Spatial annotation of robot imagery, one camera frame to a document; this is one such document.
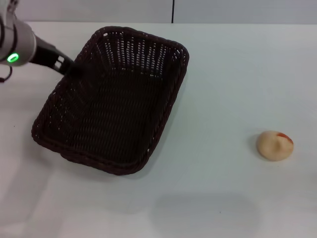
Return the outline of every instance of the woven texture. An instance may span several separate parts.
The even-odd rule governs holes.
[[[93,73],[60,81],[33,124],[33,139],[111,174],[139,171],[159,142],[188,60],[174,41],[126,27],[96,31],[75,60]]]

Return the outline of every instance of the white tabletop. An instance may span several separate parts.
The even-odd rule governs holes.
[[[73,59],[107,25],[31,23]],[[42,148],[31,126],[61,76],[15,68],[0,85],[0,237],[316,237],[317,26],[116,25],[190,53],[156,150],[116,177]],[[293,139],[289,159],[257,154],[267,129]]]

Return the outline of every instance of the green led light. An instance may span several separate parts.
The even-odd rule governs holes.
[[[19,59],[19,55],[17,53],[13,53],[8,57],[7,61],[9,63],[13,63],[13,62],[16,62],[18,59]]]

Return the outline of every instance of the red spot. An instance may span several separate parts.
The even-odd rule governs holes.
[[[289,138],[287,135],[285,135],[285,134],[283,134],[281,132],[278,133],[277,136],[284,137],[284,138],[288,139],[292,144],[294,144],[291,138]]]

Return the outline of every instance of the white wall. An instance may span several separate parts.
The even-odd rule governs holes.
[[[29,21],[171,22],[172,0],[22,0]]]
[[[174,22],[316,24],[317,0],[175,0]]]

